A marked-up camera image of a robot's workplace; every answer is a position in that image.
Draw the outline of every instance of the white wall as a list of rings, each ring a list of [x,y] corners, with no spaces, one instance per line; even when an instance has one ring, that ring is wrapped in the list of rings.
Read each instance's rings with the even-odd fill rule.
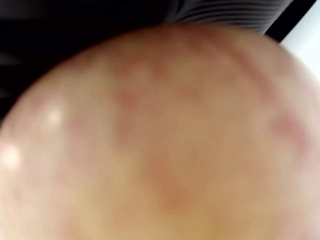
[[[300,58],[320,81],[320,0],[281,43]]]

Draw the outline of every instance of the dark background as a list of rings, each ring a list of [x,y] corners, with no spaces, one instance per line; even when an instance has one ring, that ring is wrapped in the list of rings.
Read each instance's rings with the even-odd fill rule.
[[[130,30],[160,24],[170,0],[13,0],[0,4],[0,53],[21,64],[0,65],[0,118],[19,95],[57,63]],[[281,41],[316,0],[294,0],[266,32]]]

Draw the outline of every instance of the red spot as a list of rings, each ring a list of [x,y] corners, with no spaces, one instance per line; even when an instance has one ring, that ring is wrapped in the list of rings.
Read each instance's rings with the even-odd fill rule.
[[[81,117],[75,117],[72,119],[67,129],[69,130],[69,135],[76,138],[88,138],[89,134],[91,133],[91,125],[90,123],[82,119]]]
[[[274,215],[272,222],[272,230],[266,239],[270,240],[295,240],[301,234],[301,223],[299,222],[302,217],[291,211],[286,211],[281,214]]]
[[[113,230],[122,231],[134,225],[135,223],[135,209],[132,202],[121,202],[118,200],[115,206],[112,206],[111,213],[109,213],[109,223]]]
[[[212,40],[202,31],[189,31],[187,37],[187,51],[190,51],[203,65],[213,67],[213,61],[219,61],[220,51],[213,45]]]
[[[216,46],[216,49],[220,50],[222,54],[228,54],[241,67],[241,70],[250,77],[252,83],[259,88],[263,100],[276,98],[277,96],[270,84],[269,78],[259,70],[250,56],[240,49],[233,47],[232,44],[225,42],[223,38],[219,37],[218,33],[218,31],[203,29],[203,35],[212,41],[212,46]]]
[[[201,97],[199,90],[194,88],[185,88],[181,91],[182,97],[189,101],[197,101]]]
[[[111,69],[120,80],[129,80],[137,66],[145,64],[142,54],[134,50],[124,51],[121,46],[112,46],[107,51],[109,53]]]
[[[169,81],[169,62],[166,60],[165,56],[153,56],[153,58],[148,58],[149,65],[145,66],[145,71],[150,73],[150,79],[158,83],[168,83]]]
[[[138,107],[138,93],[134,89],[120,86],[115,96],[118,105],[116,128],[116,142],[120,147],[128,146],[133,140],[134,119]]]
[[[315,227],[309,227],[305,230],[299,240],[319,240],[320,236],[316,236],[316,231]]]
[[[301,91],[307,91],[310,104],[314,107],[314,113],[320,119],[320,86],[318,80],[304,69],[302,66],[292,64],[286,69],[286,75],[296,83],[296,87]]]
[[[12,198],[17,205],[21,204],[23,200],[21,191],[16,187],[12,188]]]
[[[264,100],[274,99],[276,97],[274,88],[270,84],[269,78],[265,73],[258,69],[248,55],[240,51],[233,51],[234,59],[253,80],[252,82],[260,89]]]
[[[151,152],[146,161],[144,180],[150,191],[156,194],[161,211],[172,213],[183,209],[188,203],[188,194],[168,157],[160,152]]]
[[[45,96],[45,95],[36,96],[30,102],[32,114],[34,115],[39,114],[43,109],[45,109],[45,106],[47,103],[48,103],[48,96]]]
[[[60,223],[60,229],[58,229],[57,239],[61,240],[86,240],[88,236],[81,228],[77,216],[75,216],[70,210],[64,210],[63,218]]]
[[[284,113],[272,124],[272,130],[283,139],[293,141],[298,149],[299,157],[304,159],[310,145],[306,128],[290,113]]]
[[[55,188],[59,189],[69,183],[70,168],[71,167],[69,165],[62,165],[54,172],[52,176],[52,182]]]

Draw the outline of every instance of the black fabric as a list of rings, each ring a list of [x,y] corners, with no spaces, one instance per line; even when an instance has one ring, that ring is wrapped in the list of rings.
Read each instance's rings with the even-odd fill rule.
[[[0,92],[6,93],[0,95],[0,117],[46,71],[101,41],[137,28],[180,22],[219,22],[264,33],[290,2],[0,0]]]

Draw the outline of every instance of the red blotch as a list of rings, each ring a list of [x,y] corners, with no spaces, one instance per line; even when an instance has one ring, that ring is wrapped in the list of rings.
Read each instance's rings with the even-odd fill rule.
[[[115,123],[116,142],[119,147],[127,147],[133,140],[134,120],[138,107],[138,93],[134,89],[120,86],[115,99],[118,106]]]
[[[170,160],[160,152],[151,152],[147,157],[147,165],[143,176],[159,201],[159,207],[164,212],[174,212],[183,209],[188,204],[188,194],[181,180],[172,169]]]
[[[252,83],[259,88],[264,101],[273,100],[277,97],[268,76],[259,70],[249,55],[235,48],[227,41],[224,41],[224,39],[218,35],[219,31],[212,31],[208,27],[202,28],[201,30],[203,37],[212,41],[212,46],[220,50],[222,54],[228,54],[230,58],[241,67],[241,70],[250,77]]]
[[[138,54],[134,49],[124,51],[120,46],[113,45],[107,50],[111,69],[120,80],[129,80],[137,66],[146,63],[142,54]]]
[[[212,34],[208,34],[202,25],[184,25],[185,38],[187,42],[187,51],[193,53],[201,64],[213,67],[213,61],[219,61],[221,50],[218,49],[212,41]]]
[[[304,233],[299,238],[299,240],[319,240],[320,236],[316,234],[317,229],[314,226],[306,227]]]
[[[185,88],[181,91],[181,95],[186,100],[196,102],[201,98],[201,93],[199,90],[194,88]]]
[[[112,207],[108,225],[115,231],[123,231],[135,224],[135,209],[132,202],[117,201]]]
[[[270,84],[270,80],[267,75],[261,72],[258,67],[252,62],[248,55],[240,51],[233,51],[234,59],[242,67],[242,69],[247,73],[252,79],[253,84],[255,84],[263,97],[263,100],[270,100],[276,97],[274,88]]]
[[[16,188],[16,187],[13,187],[12,188],[12,200],[17,204],[17,205],[20,205],[22,203],[22,200],[23,200],[23,196],[22,196],[22,193],[21,191]]]
[[[34,99],[31,100],[31,111],[33,115],[38,115],[43,111],[48,103],[48,96],[47,95],[38,95]]]
[[[169,70],[175,57],[171,48],[172,46],[160,41],[155,41],[148,47],[148,52],[144,56],[148,64],[144,66],[144,71],[150,74],[151,81],[157,81],[158,83],[168,83],[170,81]]]
[[[309,135],[307,129],[294,115],[284,113],[273,122],[271,127],[279,137],[295,143],[301,160],[306,157],[310,146]]]
[[[70,136],[84,138],[88,137],[88,134],[91,132],[91,125],[87,120],[81,117],[75,117],[69,122],[67,129],[69,130]]]
[[[61,240],[87,240],[88,236],[81,228],[77,217],[70,210],[65,210],[58,232]]]

